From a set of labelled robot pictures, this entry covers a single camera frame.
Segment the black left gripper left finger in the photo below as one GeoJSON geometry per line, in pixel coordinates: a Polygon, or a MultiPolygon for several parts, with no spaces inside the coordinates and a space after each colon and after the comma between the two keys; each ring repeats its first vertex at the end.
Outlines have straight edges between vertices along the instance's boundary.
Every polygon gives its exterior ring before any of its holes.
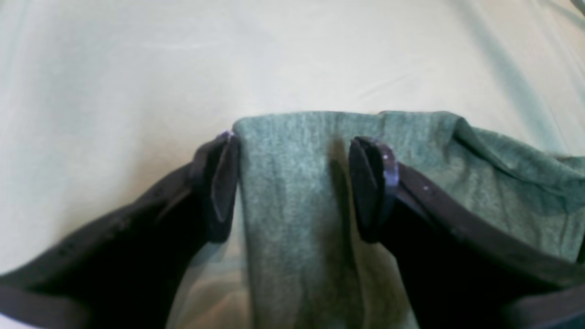
{"type": "Polygon", "coordinates": [[[1,275],[1,317],[32,329],[163,329],[191,260],[231,233],[239,146],[219,134],[134,202],[1,275]]]}

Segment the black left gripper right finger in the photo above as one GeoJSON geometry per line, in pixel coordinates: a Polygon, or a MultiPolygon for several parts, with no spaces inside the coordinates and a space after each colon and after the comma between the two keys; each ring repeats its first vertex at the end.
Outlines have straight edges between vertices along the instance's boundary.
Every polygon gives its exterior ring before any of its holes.
{"type": "Polygon", "coordinates": [[[466,210],[386,144],[355,137],[349,169],[360,238],[396,259],[422,329],[582,329],[584,267],[466,210]]]}

